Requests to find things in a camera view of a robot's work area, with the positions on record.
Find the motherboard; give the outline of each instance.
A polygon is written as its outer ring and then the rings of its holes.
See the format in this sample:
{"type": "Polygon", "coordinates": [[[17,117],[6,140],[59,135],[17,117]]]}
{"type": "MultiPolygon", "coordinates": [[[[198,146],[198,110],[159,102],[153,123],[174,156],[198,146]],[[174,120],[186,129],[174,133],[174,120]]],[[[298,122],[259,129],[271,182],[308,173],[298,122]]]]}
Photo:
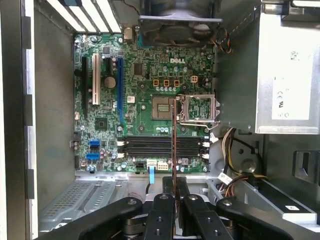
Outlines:
{"type": "MultiPolygon", "coordinates": [[[[142,47],[138,37],[83,35],[74,39],[74,138],[78,170],[172,171],[172,101],[180,118],[210,119],[212,47],[142,47]],[[187,105],[183,99],[188,97],[187,105]]],[[[178,124],[181,173],[207,172],[209,128],[178,124]]]]}

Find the blue pcie slot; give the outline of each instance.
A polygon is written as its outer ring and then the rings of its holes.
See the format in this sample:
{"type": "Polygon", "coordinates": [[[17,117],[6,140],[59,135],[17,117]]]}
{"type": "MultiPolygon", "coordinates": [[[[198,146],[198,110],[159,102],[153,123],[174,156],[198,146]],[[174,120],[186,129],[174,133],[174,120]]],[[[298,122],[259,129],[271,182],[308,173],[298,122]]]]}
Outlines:
{"type": "Polygon", "coordinates": [[[87,153],[86,158],[88,160],[99,160],[100,159],[100,154],[99,153],[87,153]]]}
{"type": "Polygon", "coordinates": [[[124,122],[124,94],[125,94],[125,61],[119,57],[117,59],[117,110],[120,122],[124,122]]]}
{"type": "Polygon", "coordinates": [[[89,141],[90,147],[100,147],[100,141],[99,140],[91,140],[89,141]]]}

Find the ram slot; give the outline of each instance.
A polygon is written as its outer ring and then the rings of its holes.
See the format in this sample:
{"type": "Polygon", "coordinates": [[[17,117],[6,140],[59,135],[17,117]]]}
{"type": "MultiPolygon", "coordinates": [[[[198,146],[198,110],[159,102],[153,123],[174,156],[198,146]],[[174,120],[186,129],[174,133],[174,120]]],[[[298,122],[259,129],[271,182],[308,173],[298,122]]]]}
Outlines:
{"type": "Polygon", "coordinates": [[[101,58],[99,53],[92,55],[92,104],[100,105],[101,98],[101,58]]]}
{"type": "Polygon", "coordinates": [[[125,61],[123,58],[119,57],[117,59],[117,110],[119,112],[119,119],[120,122],[124,122],[124,91],[125,91],[125,71],[124,71],[124,66],[125,61]]]}
{"type": "MultiPolygon", "coordinates": [[[[170,157],[172,155],[171,137],[127,136],[122,151],[136,157],[170,157]]],[[[199,137],[177,137],[176,155],[178,158],[199,157],[203,151],[199,137]]]]}

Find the blue sata port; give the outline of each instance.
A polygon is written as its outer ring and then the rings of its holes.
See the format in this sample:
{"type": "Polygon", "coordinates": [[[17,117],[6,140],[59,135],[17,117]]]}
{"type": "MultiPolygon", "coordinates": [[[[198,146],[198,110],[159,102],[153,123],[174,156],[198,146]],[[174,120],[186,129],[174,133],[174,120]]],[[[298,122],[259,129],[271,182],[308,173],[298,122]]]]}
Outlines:
{"type": "Polygon", "coordinates": [[[86,158],[89,160],[98,160],[98,159],[100,159],[100,154],[99,153],[87,153],[86,158]]]}
{"type": "Polygon", "coordinates": [[[89,141],[90,147],[100,147],[100,141],[99,140],[91,140],[89,141]]]}

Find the screw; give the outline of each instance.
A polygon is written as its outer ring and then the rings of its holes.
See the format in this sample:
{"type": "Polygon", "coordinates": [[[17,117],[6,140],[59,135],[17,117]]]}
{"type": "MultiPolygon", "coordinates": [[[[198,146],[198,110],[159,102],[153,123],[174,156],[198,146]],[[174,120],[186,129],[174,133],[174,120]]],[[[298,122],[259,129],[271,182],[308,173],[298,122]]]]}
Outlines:
{"type": "Polygon", "coordinates": [[[190,195],[189,196],[189,199],[191,199],[191,200],[197,200],[198,199],[198,196],[197,195],[190,195]]]}
{"type": "Polygon", "coordinates": [[[165,195],[165,194],[162,194],[162,195],[160,196],[160,199],[168,199],[168,196],[165,195]]]}
{"type": "Polygon", "coordinates": [[[130,201],[128,201],[129,205],[135,205],[137,203],[137,201],[130,199],[130,201]]]}
{"type": "Polygon", "coordinates": [[[217,237],[220,236],[220,232],[218,230],[213,230],[213,234],[217,237]]]}
{"type": "Polygon", "coordinates": [[[160,229],[156,229],[156,230],[154,231],[154,234],[157,235],[157,236],[160,236],[160,234],[161,234],[160,229]]]}
{"type": "Polygon", "coordinates": [[[226,205],[228,207],[232,205],[232,202],[230,202],[229,200],[224,200],[222,203],[223,205],[226,205]]]}

